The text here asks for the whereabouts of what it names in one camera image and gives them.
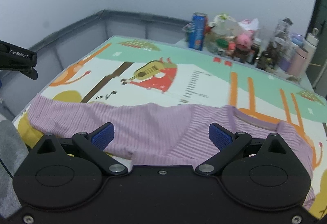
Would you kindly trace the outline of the pink thermos bottle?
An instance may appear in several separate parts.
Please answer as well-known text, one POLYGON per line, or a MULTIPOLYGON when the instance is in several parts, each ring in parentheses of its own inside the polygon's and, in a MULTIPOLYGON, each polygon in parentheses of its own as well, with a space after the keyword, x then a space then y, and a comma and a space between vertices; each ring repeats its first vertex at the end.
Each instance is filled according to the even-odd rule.
POLYGON ((303 47, 297 48, 292 60, 290 67, 287 70, 287 74, 298 77, 307 59, 308 52, 303 47))

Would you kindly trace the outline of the purple lidded cup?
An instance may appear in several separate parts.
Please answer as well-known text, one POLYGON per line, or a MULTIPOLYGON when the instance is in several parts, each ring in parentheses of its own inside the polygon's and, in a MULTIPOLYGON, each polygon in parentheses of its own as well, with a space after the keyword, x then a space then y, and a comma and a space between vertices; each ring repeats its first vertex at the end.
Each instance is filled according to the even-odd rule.
POLYGON ((286 45, 282 51, 279 68, 283 71, 287 71, 290 67, 291 60, 295 55, 297 49, 302 47, 304 44, 304 37, 300 34, 291 33, 289 38, 286 41, 286 45))

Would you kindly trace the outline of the pink pig toy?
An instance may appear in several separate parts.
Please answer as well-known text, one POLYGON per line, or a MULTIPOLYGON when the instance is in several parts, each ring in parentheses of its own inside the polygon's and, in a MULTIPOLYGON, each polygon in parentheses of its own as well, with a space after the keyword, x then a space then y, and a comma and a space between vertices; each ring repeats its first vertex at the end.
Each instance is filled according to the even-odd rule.
POLYGON ((236 44, 237 45, 243 45, 247 48, 250 48, 252 45, 252 39, 250 36, 246 34, 240 34, 236 36, 236 44))

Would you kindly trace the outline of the blue drink can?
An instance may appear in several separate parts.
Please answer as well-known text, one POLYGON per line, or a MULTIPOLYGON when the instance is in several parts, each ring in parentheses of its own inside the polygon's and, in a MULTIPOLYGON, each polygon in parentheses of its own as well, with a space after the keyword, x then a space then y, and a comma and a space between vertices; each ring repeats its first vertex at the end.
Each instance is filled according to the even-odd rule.
POLYGON ((191 28, 188 35, 188 47, 194 50, 203 50, 207 26, 207 15, 200 12, 193 13, 191 28))

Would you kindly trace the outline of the white thermos bottle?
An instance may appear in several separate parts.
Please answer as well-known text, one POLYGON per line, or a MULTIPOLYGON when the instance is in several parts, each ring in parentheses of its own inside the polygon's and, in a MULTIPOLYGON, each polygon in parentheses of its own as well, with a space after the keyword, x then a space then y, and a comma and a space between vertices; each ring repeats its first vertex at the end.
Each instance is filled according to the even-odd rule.
POLYGON ((307 37, 305 39, 305 45, 304 48, 305 50, 308 52, 308 56, 306 59, 306 64, 305 67, 307 68, 316 52, 318 43, 319 43, 319 39, 318 39, 318 33, 319 30, 317 28, 313 28, 311 33, 307 34, 307 37))

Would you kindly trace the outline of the grey trousers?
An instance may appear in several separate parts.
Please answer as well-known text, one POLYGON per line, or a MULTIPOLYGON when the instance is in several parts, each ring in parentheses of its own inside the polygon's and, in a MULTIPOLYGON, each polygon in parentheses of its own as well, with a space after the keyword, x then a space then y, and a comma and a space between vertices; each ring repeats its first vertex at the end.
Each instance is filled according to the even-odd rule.
POLYGON ((13 123, 1 116, 1 216, 14 214, 21 204, 13 189, 13 176, 28 155, 28 149, 22 141, 13 123))

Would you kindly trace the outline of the clear plastic bag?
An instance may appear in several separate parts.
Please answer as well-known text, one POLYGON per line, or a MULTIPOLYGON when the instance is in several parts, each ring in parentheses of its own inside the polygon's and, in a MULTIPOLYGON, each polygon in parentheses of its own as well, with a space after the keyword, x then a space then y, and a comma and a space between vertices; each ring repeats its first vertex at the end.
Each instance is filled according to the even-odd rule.
POLYGON ((206 27, 205 48, 213 55, 226 56, 231 44, 236 39, 234 30, 237 28, 236 20, 226 13, 213 18, 206 27))

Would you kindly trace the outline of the purple striped knit shirt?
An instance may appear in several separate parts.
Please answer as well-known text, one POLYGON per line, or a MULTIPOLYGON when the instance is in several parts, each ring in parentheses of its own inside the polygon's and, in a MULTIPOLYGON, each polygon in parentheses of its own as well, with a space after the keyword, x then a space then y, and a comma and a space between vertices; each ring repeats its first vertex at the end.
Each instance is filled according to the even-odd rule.
POLYGON ((78 132, 92 132, 110 122, 114 125, 114 139, 106 151, 129 159, 134 165, 198 166, 219 151, 209 139, 212 123, 230 132, 246 132, 259 139, 276 132, 307 172, 313 172, 312 150, 291 124, 261 121, 233 106, 162 107, 145 104, 115 107, 97 102, 61 102, 37 96, 28 109, 28 120, 33 128, 64 138, 78 132))

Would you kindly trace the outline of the colourful cartoon play mat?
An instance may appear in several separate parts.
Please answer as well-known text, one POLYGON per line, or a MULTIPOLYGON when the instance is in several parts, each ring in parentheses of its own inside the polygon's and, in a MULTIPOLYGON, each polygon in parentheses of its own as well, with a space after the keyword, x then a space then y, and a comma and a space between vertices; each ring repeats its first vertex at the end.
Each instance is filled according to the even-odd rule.
POLYGON ((113 36, 74 60, 41 94, 112 106, 230 105, 260 121, 292 126, 312 154, 310 212, 326 215, 326 99, 303 82, 205 52, 113 36))

